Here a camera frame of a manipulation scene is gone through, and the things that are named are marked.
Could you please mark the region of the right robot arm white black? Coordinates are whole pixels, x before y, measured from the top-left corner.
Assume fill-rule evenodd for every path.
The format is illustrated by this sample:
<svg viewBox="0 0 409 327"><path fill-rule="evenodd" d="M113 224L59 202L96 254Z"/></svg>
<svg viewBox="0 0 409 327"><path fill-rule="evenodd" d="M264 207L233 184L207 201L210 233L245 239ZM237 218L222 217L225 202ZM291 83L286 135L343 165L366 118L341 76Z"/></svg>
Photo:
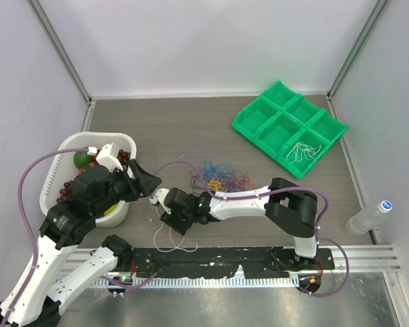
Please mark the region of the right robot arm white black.
<svg viewBox="0 0 409 327"><path fill-rule="evenodd" d="M150 203L161 206L161 221L181 235L195 223L207 225L240 217L265 217L293 237L293 259L302 269L318 262L319 193L283 179L251 191L208 192L196 196L178 188L160 188Z"/></svg>

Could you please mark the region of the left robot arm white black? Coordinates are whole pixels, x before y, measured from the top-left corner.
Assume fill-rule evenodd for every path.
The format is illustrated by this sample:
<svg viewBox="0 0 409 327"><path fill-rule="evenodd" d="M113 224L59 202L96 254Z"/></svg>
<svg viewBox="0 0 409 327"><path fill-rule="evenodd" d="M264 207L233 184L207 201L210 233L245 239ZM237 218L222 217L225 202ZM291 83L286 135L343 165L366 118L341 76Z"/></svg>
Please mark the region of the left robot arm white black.
<svg viewBox="0 0 409 327"><path fill-rule="evenodd" d="M69 196L48 210L37 239L37 251L11 294L0 302L0 326L56 326L81 293L111 270L128 269L132 246L117 235L108 236L95 255L64 279L56 277L100 218L121 201L151 195L162 180L145 172L132 159L126 169L93 166L77 176Z"/></svg>

